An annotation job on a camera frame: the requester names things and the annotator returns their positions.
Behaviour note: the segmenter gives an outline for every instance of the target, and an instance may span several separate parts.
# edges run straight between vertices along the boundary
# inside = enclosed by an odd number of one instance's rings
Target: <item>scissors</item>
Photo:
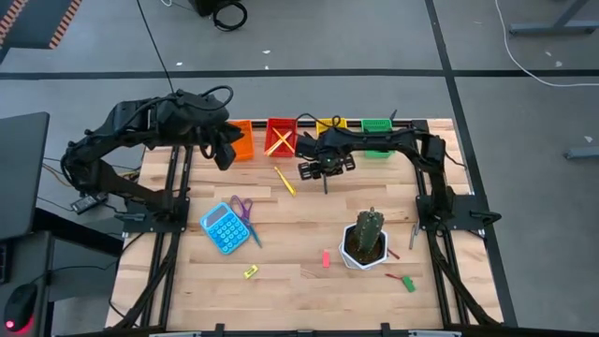
[[[254,202],[250,198],[241,200],[239,197],[233,196],[231,197],[231,200],[228,202],[228,204],[231,207],[231,210],[233,210],[233,212],[235,212],[235,214],[239,216],[243,224],[250,230],[250,233],[252,234],[252,237],[254,237],[254,240],[256,240],[258,247],[262,248],[262,242],[260,242],[258,234],[256,233],[254,226],[252,226],[252,223],[250,222],[250,211],[252,210],[252,206],[254,206]],[[237,213],[237,211],[235,210],[235,205],[239,206],[239,208],[241,209],[241,213]]]

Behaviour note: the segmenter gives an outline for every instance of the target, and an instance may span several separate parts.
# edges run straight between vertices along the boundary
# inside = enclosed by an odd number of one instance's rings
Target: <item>wooden table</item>
[[[429,120],[429,126],[432,134],[446,140],[447,152],[461,161],[452,121]],[[234,163],[227,171],[219,171],[199,152],[194,154],[189,227],[179,247],[168,330],[214,330],[216,323],[225,323],[226,330],[378,330],[382,322],[392,329],[441,328],[426,234],[418,235],[414,249],[408,249],[417,221],[412,164],[399,153],[388,159],[354,153],[357,168],[330,178],[325,195],[321,180],[300,180],[300,159],[265,157],[264,131],[255,130],[254,136],[255,158]],[[169,155],[170,148],[147,152],[139,182],[162,188]],[[295,198],[273,170],[275,165],[298,190]],[[456,193],[470,191],[464,169],[448,160],[446,177]],[[251,219],[263,249],[250,239],[224,256],[199,228],[199,218],[232,195],[254,200]],[[358,213],[371,206],[385,215],[389,247],[401,259],[390,256],[371,271],[352,271],[338,251],[343,227],[355,223]],[[501,320],[483,242],[458,231],[453,232],[453,241],[463,283],[493,318]],[[122,257],[112,296],[117,309],[126,311],[145,287],[153,242],[154,234],[146,234]],[[329,269],[321,265],[325,249],[330,251]],[[253,264],[259,272],[245,280],[243,272]],[[386,272],[411,276],[416,292],[408,293]],[[448,284],[446,280],[452,319],[458,322]],[[160,291],[156,294],[153,322],[161,299]],[[110,312],[107,325],[119,319]]]

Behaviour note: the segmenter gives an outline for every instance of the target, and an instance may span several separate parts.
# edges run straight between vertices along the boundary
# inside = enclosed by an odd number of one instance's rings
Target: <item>calculator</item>
[[[250,237],[250,231],[225,202],[202,216],[199,224],[225,255],[231,254]]]

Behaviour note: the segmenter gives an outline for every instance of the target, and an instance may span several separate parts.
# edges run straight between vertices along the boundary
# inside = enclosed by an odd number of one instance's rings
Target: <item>potted plant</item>
[[[354,225],[343,229],[339,252],[350,269],[367,271],[387,260],[387,234],[383,229],[385,217],[374,207],[360,212]]]

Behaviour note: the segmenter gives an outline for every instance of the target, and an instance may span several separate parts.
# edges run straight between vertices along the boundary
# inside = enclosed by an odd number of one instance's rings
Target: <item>plant pot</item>
[[[381,236],[379,237],[379,240],[383,240],[383,252],[381,252],[380,258],[367,265],[363,265],[357,262],[351,255],[349,255],[349,253],[345,251],[345,238],[347,235],[349,235],[349,232],[355,226],[356,224],[349,225],[343,229],[343,239],[341,240],[341,244],[339,245],[339,253],[341,253],[341,257],[343,259],[343,262],[345,263],[345,267],[349,269],[369,271],[372,267],[376,266],[377,264],[383,263],[387,260],[387,233],[384,230],[381,230]]]

